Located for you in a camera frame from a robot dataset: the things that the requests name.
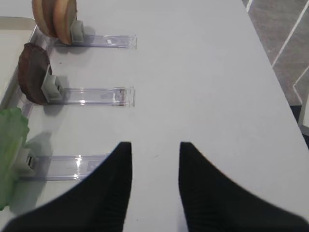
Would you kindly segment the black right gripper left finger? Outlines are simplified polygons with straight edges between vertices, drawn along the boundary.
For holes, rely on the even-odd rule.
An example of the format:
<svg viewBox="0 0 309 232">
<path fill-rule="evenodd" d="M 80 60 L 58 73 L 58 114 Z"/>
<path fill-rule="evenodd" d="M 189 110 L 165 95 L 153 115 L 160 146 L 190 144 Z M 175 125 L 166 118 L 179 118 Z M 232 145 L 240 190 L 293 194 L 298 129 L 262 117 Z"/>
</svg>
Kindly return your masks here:
<svg viewBox="0 0 309 232">
<path fill-rule="evenodd" d="M 5 232 L 121 232 L 132 184 L 130 142 L 120 142 L 92 174 L 51 202 L 12 219 Z"/>
</svg>

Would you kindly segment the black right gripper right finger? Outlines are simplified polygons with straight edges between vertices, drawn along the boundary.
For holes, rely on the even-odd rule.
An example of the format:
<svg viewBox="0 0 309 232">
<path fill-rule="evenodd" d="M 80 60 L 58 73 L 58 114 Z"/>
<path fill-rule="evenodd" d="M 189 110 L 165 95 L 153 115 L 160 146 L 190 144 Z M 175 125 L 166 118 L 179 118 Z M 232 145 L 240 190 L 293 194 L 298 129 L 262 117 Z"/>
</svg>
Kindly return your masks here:
<svg viewBox="0 0 309 232">
<path fill-rule="evenodd" d="M 190 142 L 180 144 L 179 192 L 190 232 L 307 232 L 309 223 L 229 179 Z"/>
</svg>

